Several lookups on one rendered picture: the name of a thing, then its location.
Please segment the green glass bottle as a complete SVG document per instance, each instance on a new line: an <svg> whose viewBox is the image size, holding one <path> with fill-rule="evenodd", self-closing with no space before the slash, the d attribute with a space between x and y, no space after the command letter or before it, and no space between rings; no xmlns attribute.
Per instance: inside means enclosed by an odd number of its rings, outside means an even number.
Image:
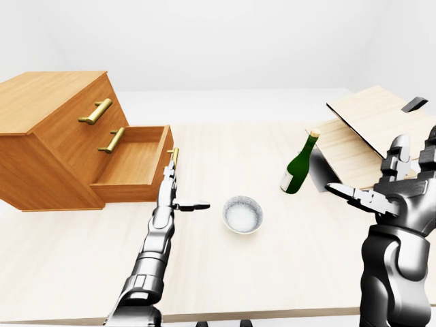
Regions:
<svg viewBox="0 0 436 327"><path fill-rule="evenodd" d="M309 173L310 156L321 131L312 129L301 152L289 162L281 179L280 188L288 194L295 194Z"/></svg>

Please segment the open wooden drawer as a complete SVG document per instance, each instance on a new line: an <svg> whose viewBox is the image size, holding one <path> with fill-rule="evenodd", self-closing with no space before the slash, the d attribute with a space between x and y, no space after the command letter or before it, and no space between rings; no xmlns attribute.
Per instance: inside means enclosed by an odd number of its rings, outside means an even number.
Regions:
<svg viewBox="0 0 436 327"><path fill-rule="evenodd" d="M154 202L174 141L171 128L129 126L91 189L105 202Z"/></svg>

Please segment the pale wooden box, open lid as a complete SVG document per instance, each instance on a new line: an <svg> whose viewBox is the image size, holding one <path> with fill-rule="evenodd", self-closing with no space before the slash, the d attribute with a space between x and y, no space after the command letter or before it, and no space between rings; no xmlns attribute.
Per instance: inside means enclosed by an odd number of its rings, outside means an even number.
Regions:
<svg viewBox="0 0 436 327"><path fill-rule="evenodd" d="M397 136L409 136L410 158L416 160L436 125L436 115L423 109L404 112L406 104L374 86L327 102L336 117L312 123L306 130L320 131L316 145L342 183L368 189L381 178L382 160Z"/></svg>

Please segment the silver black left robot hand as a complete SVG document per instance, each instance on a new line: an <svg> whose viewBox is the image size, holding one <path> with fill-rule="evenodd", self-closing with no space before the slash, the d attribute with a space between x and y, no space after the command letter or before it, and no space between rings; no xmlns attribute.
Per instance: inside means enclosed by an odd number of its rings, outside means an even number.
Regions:
<svg viewBox="0 0 436 327"><path fill-rule="evenodd" d="M176 164L173 159L164 168L163 180L159 187L159 192L157 196L157 206L164 207L167 206L173 210L180 211L194 211L194 210L204 210L211 207L208 202L202 200L186 200L181 199L176 196Z"/></svg>

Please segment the small speckled white bowl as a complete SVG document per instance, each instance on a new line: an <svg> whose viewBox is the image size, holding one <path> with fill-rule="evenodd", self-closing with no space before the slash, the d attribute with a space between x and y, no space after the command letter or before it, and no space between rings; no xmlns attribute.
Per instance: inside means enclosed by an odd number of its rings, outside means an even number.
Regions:
<svg viewBox="0 0 436 327"><path fill-rule="evenodd" d="M223 222L233 232L248 235L256 232L263 223L262 207L247 196L234 196L222 210Z"/></svg>

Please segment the wooden cabinet with drawers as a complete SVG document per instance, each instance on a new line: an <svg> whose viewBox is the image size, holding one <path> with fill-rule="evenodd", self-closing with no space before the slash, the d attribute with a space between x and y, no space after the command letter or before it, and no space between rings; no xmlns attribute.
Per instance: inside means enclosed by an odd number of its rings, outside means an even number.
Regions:
<svg viewBox="0 0 436 327"><path fill-rule="evenodd" d="M0 83L0 199L22 211L101 209L103 201L31 129L46 115L23 74Z"/></svg>

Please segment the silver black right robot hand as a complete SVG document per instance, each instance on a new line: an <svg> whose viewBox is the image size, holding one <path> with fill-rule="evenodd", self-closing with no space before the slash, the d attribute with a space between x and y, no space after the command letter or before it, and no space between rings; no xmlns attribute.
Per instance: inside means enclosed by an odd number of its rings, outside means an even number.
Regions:
<svg viewBox="0 0 436 327"><path fill-rule="evenodd" d="M406 179L411 165L410 141L406 134L397 136L381 163L382 177L372 189L361 190L341 183L325 188L351 206L375 213L381 225L393 225L423 237L436 228L436 126L420 151L420 172Z"/></svg>

